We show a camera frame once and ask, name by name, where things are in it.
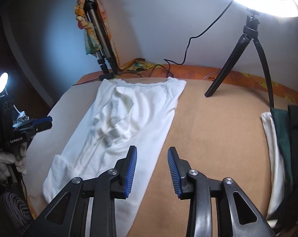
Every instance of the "white glove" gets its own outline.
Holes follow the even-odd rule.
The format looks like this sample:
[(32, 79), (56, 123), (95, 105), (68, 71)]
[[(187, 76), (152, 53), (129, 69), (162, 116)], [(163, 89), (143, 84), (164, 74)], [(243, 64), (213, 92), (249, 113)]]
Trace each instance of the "white glove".
[(15, 164), (18, 172), (26, 174), (25, 166), (27, 143), (12, 148), (11, 152), (0, 151), (0, 178), (6, 180), (10, 176), (7, 165)]

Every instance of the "green cloth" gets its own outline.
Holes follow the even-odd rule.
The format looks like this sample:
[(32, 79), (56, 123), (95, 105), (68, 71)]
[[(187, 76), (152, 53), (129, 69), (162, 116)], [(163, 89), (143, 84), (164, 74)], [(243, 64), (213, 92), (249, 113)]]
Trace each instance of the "green cloth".
[(271, 108), (277, 144), (284, 159), (285, 167), (285, 194), (293, 189), (293, 175), (291, 170), (291, 140), (289, 136), (290, 118), (288, 111)]

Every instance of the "pile of clothes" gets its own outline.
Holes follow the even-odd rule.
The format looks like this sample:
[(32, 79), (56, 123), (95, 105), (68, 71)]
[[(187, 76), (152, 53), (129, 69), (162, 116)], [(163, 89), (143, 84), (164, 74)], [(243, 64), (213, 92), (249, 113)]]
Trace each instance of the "pile of clothes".
[(271, 160), (272, 194), (267, 219), (277, 233), (298, 222), (298, 106), (261, 115)]

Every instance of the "white garment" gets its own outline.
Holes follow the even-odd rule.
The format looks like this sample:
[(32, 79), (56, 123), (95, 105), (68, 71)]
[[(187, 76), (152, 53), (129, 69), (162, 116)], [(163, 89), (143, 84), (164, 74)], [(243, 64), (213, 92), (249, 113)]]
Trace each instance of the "white garment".
[(284, 198), (285, 168), (279, 151), (273, 118), (270, 112), (261, 114), (271, 162), (272, 193), (267, 211), (267, 219), (276, 211)]
[(43, 184), (50, 202), (73, 178), (95, 178), (137, 147), (137, 165), (129, 198), (115, 200), (117, 236), (134, 222), (186, 82), (168, 78), (157, 84), (103, 80), (96, 99), (61, 155), (56, 155)]

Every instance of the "metal screw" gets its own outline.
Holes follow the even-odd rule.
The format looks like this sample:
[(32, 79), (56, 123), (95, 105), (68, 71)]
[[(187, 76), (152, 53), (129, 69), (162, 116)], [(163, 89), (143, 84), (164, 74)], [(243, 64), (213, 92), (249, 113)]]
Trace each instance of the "metal screw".
[(226, 184), (233, 184), (235, 181), (232, 179), (232, 178), (230, 178), (230, 177), (226, 177), (225, 179), (224, 179), (224, 181), (225, 181), (225, 183)]
[(117, 174), (117, 170), (114, 169), (114, 168), (112, 168), (112, 169), (110, 169), (109, 171), (107, 171), (107, 173), (108, 173), (109, 175), (116, 175), (116, 174)]
[(80, 177), (73, 177), (71, 182), (73, 182), (74, 184), (80, 183), (81, 182), (81, 178)]
[(190, 175), (198, 175), (198, 171), (195, 170), (195, 169), (191, 169), (188, 173), (189, 173)]

